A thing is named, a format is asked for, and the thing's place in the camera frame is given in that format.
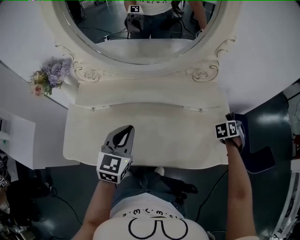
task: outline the dark floor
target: dark floor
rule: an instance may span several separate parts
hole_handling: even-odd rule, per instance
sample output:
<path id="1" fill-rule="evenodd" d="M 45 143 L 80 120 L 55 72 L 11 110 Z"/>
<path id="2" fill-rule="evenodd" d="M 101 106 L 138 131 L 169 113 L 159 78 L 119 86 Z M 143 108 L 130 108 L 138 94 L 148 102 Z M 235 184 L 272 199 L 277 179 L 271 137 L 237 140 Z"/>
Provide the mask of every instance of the dark floor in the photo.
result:
<path id="1" fill-rule="evenodd" d="M 85 34 L 85 36 L 87 36 L 94 43 L 103 42 L 103 37 L 108 35 L 108 32 L 116 33 L 122 31 L 125 28 L 124 20 L 126 17 L 126 11 L 123 1 L 107 2 L 108 6 L 106 3 L 101 3 L 97 5 L 92 4 L 91 6 L 86 7 L 85 14 L 82 12 L 82 17 L 86 15 L 87 18 L 77 25 L 78 28 Z M 192 13 L 190 5 L 187 3 L 183 9 L 184 13 L 182 14 L 182 20 L 186 29 L 193 34 L 196 34 L 199 29 L 196 28 L 196 24 L 193 21 L 190 21 L 190 16 Z M 205 4 L 205 9 L 207 20 L 209 21 L 210 14 L 213 9 L 213 4 L 207 2 Z M 182 29 L 181 38 L 194 40 L 195 37 L 192 36 L 187 30 L 185 30 L 184 28 Z M 180 37 L 179 24 L 174 25 L 171 31 L 172 38 Z M 120 39 L 120 37 L 126 38 L 127 33 L 125 32 L 118 34 L 117 37 L 111 39 Z"/>
<path id="2" fill-rule="evenodd" d="M 250 131 L 251 151 L 270 146 L 276 166 L 266 172 L 250 175 L 254 218 L 260 239 L 269 239 L 281 210 L 290 181 L 290 161 L 292 157 L 291 128 L 287 105 L 283 94 L 279 94 L 265 104 L 246 114 Z M 68 201 L 82 221 L 93 191 L 98 182 L 94 166 L 54 167 L 49 169 L 58 195 Z M 184 170 L 166 168 L 168 177 L 194 184 L 199 193 L 189 195 L 186 200 L 187 218 L 194 220 L 198 206 L 203 202 L 219 177 L 227 170 L 219 165 L 203 170 Z M 227 175 L 220 181 L 210 196 L 200 215 L 198 223 L 206 231 L 226 229 Z M 54 235 L 71 239 L 78 231 L 78 224 L 71 209 L 62 201 L 50 196 L 36 200 L 42 212 L 41 221 L 34 223 L 40 239 Z M 214 233 L 218 240 L 225 239 L 223 232 Z"/>

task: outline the white wall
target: white wall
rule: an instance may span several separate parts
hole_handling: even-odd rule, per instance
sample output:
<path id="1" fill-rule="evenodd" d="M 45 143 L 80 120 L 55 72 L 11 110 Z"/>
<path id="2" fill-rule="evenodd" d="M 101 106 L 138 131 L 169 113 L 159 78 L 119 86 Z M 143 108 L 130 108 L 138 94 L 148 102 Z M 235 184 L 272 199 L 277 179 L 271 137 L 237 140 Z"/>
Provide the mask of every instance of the white wall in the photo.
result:
<path id="1" fill-rule="evenodd" d="M 32 95 L 29 84 L 2 64 L 0 64 L 0 109 L 19 117 L 14 118 L 16 126 L 28 124 L 31 127 L 35 124 L 35 128 L 31 127 L 34 134 L 31 156 L 26 155 L 22 159 L 23 150 L 19 151 L 21 149 L 19 146 L 14 150 L 16 160 L 22 159 L 23 164 L 34 169 L 79 164 L 65 159 L 62 155 L 67 109 L 45 97 Z M 17 140 L 20 140 L 17 134 L 26 131 L 23 128 L 17 132 L 16 128 L 13 130 L 16 138 L 14 136 L 12 138 Z M 29 148 L 28 142 L 25 142 L 27 134 L 24 132 L 22 140 L 26 149 Z"/>
<path id="2" fill-rule="evenodd" d="M 61 53 L 37 2 L 0 5 L 0 59 L 25 80 Z M 218 81 L 232 111 L 247 112 L 300 77 L 300 7 L 294 1 L 243 2 L 237 41 L 222 56 Z M 68 105 L 59 90 L 52 96 Z"/>

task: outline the white vanity table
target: white vanity table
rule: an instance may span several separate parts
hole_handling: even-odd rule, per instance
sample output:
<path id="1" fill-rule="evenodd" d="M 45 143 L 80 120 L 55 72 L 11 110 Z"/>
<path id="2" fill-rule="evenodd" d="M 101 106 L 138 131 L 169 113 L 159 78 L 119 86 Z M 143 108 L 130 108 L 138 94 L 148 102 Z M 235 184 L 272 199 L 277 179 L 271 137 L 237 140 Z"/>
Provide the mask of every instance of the white vanity table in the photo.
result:
<path id="1" fill-rule="evenodd" d="M 64 2 L 43 2 L 57 47 L 73 59 L 78 91 L 69 106 L 64 157 L 97 164 L 109 132 L 135 127 L 134 165 L 188 169 L 227 164 L 215 124 L 229 112 L 216 76 L 241 3 L 219 2 L 194 41 L 124 39 L 94 44 Z"/>

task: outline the jeans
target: jeans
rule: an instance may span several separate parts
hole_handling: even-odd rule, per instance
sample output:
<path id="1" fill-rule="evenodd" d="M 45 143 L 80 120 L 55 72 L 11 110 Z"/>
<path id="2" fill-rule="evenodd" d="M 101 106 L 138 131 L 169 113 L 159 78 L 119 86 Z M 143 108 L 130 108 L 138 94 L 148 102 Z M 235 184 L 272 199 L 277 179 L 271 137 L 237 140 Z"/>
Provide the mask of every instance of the jeans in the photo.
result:
<path id="1" fill-rule="evenodd" d="M 144 23 L 142 32 L 134 32 L 130 34 L 130 39 L 148 39 L 151 35 L 151 39 L 154 38 L 170 38 L 171 29 L 161 30 L 160 26 L 167 19 L 173 18 L 173 10 L 170 9 L 157 15 L 144 15 Z"/>
<path id="2" fill-rule="evenodd" d="M 116 189 L 112 208 L 124 198 L 149 193 L 171 203 L 185 217 L 184 206 L 175 202 L 176 196 L 170 193 L 170 188 L 159 178 L 156 172 L 145 174 L 141 180 L 134 176 L 125 177 Z"/>

